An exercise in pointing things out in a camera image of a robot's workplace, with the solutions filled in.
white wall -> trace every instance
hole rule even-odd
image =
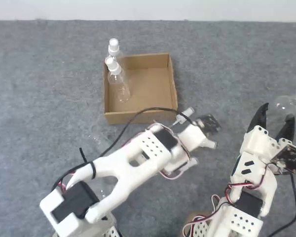
[[[296,0],[0,0],[0,20],[296,22]]]

white robotic arm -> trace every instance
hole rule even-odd
[[[182,174],[197,164],[189,152],[197,147],[216,147],[216,143],[210,141],[202,130],[206,130],[206,127],[200,119],[178,135],[162,124],[154,123],[109,156],[95,159],[93,165],[89,163],[78,169],[68,182],[66,192],[62,194],[54,189],[41,201],[40,207],[60,237],[101,235],[112,226],[111,211],[126,201],[142,183],[158,172],[165,176],[171,176],[174,172]],[[130,164],[134,160],[139,164],[136,167]],[[95,178],[115,176],[118,179],[111,194],[103,200],[94,201],[97,198],[90,194],[92,190],[85,185],[94,176],[94,171]],[[68,197],[78,187],[86,193],[85,199],[90,203],[84,200],[81,203],[79,199],[82,195],[79,194]],[[77,216],[77,209],[81,208],[84,213]],[[107,225],[103,218],[109,220]]]
[[[296,173],[295,118],[286,124],[275,139],[266,128],[267,104],[262,105],[251,121],[240,149],[235,167],[221,198],[211,216],[194,221],[190,237],[257,237],[273,202],[277,188],[274,173],[282,169]],[[211,220],[209,226],[204,221]]]

open box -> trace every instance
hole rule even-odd
[[[149,107],[178,108],[177,91],[174,84],[173,66],[169,53],[141,54],[124,58],[123,65],[131,90],[127,102],[119,102],[110,86],[108,68],[104,64],[104,108],[109,124],[127,123],[138,111]],[[169,111],[146,111],[133,122],[174,120]]]

bottle cap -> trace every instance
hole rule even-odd
[[[109,54],[112,56],[116,56],[119,53],[119,44],[117,39],[115,38],[110,39],[108,51],[109,51]]]
[[[113,75],[118,75],[122,71],[121,66],[111,56],[105,59],[105,64]]]

circuit board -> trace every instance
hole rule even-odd
[[[276,164],[281,162],[285,165],[285,169],[296,174],[296,146],[288,144],[284,147],[272,160]]]

